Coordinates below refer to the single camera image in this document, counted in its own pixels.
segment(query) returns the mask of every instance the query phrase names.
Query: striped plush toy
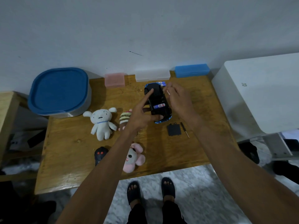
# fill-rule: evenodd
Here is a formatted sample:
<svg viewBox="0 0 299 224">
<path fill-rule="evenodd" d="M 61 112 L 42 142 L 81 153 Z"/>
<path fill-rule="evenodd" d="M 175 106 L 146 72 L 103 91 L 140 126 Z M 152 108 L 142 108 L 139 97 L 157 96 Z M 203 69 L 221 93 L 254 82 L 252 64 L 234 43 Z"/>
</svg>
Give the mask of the striped plush toy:
<svg viewBox="0 0 299 224">
<path fill-rule="evenodd" d="M 132 109 L 130 109 L 127 112 L 123 112 L 121 114 L 121 117 L 119 118 L 119 128 L 118 128 L 119 131 L 124 130 L 125 126 L 127 125 L 128 121 L 129 121 L 131 114 L 132 114 Z"/>
</svg>

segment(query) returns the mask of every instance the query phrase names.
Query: blue collar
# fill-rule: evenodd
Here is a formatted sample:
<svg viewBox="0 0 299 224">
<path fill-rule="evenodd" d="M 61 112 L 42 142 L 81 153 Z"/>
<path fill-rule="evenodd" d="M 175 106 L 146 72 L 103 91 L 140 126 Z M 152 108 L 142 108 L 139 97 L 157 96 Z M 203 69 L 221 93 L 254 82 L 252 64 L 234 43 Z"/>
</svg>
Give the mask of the blue collar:
<svg viewBox="0 0 299 224">
<path fill-rule="evenodd" d="M 109 121 L 103 121 L 103 122 L 109 122 Z M 103 123 L 103 122 L 97 122 L 97 124 L 98 124 L 98 123 Z"/>
</svg>

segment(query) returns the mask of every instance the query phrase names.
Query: forearm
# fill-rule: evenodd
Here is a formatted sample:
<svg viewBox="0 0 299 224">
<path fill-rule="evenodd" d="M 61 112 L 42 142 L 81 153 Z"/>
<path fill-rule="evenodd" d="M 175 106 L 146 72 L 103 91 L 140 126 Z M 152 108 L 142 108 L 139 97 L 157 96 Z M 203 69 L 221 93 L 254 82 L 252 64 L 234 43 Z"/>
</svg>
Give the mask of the forearm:
<svg viewBox="0 0 299 224">
<path fill-rule="evenodd" d="M 103 223 L 136 131 L 126 127 L 105 157 L 89 173 L 57 223 Z"/>
<path fill-rule="evenodd" d="M 219 179 L 253 223 L 297 223 L 299 198 L 197 115 L 189 123 Z"/>
</svg>

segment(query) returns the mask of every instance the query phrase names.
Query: white plush dog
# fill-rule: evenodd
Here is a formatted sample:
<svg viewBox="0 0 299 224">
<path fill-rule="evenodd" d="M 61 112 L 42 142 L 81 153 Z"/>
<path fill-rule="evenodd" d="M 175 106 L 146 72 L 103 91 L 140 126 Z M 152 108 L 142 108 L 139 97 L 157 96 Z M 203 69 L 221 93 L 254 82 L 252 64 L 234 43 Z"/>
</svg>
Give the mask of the white plush dog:
<svg viewBox="0 0 299 224">
<path fill-rule="evenodd" d="M 83 113 L 84 117 L 90 117 L 90 120 L 94 124 L 91 134 L 95 134 L 97 132 L 97 139 L 102 141 L 104 138 L 107 140 L 110 137 L 110 134 L 113 129 L 117 130 L 117 127 L 109 122 L 112 118 L 112 112 L 117 112 L 116 108 L 112 107 L 109 110 L 107 109 L 99 109 L 95 112 L 91 113 L 90 111 L 86 111 Z"/>
</svg>

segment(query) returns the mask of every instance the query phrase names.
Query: plastic container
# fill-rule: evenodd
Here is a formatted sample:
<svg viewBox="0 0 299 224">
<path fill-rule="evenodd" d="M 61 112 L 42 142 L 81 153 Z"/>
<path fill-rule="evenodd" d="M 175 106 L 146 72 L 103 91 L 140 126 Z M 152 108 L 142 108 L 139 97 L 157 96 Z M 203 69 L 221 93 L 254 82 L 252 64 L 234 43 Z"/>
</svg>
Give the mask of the plastic container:
<svg viewBox="0 0 299 224">
<path fill-rule="evenodd" d="M 125 73 L 105 74 L 106 88 L 117 88 L 125 86 Z"/>
<path fill-rule="evenodd" d="M 80 68 L 57 68 L 39 74 L 28 97 L 30 110 L 56 118 L 83 114 L 91 103 L 88 75 Z"/>
<path fill-rule="evenodd" d="M 196 65 L 186 65 L 186 66 L 176 66 L 175 73 L 177 78 L 184 78 L 190 76 L 201 76 L 207 75 L 210 68 L 207 64 L 196 64 Z"/>
<path fill-rule="evenodd" d="M 164 81 L 169 80 L 169 78 L 170 72 L 166 69 L 145 70 L 135 72 L 136 82 Z"/>
</svg>

